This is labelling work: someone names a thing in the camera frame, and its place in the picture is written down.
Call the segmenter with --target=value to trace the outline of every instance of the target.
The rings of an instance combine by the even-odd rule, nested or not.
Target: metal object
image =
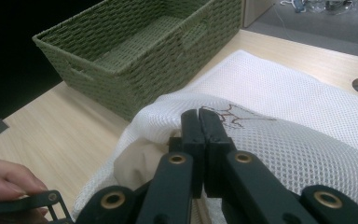
[[[170,139],[170,152],[160,159],[153,180],[135,191],[101,189],[76,224],[190,223],[191,199],[200,197],[202,185],[208,197],[222,198],[229,224],[358,223],[358,204],[338,190],[309,186],[301,196],[287,190],[256,155],[235,148],[214,112],[186,111],[182,134]],[[0,203],[0,213],[57,202],[64,208],[60,193],[48,191]],[[73,223],[69,214],[53,218],[50,224]]]

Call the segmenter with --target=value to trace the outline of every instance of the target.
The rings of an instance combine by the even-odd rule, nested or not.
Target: beige cloth
[[[151,180],[168,146],[140,138],[130,144],[115,160],[115,178],[120,185],[135,190]]]

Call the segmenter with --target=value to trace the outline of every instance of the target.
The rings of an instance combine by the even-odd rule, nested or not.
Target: green wicker basket
[[[33,41],[68,86],[131,120],[234,36],[241,0],[107,0]]]

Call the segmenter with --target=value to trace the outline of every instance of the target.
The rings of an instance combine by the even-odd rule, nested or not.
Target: black background
[[[62,81],[32,36],[99,2],[0,1],[0,119]]]

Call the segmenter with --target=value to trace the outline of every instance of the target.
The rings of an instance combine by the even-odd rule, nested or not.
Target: human hand
[[[46,190],[46,185],[27,167],[0,161],[0,202],[17,200]],[[35,209],[27,213],[5,214],[0,216],[0,223],[7,223],[8,220],[10,223],[44,223],[43,216],[46,213],[46,209]]]

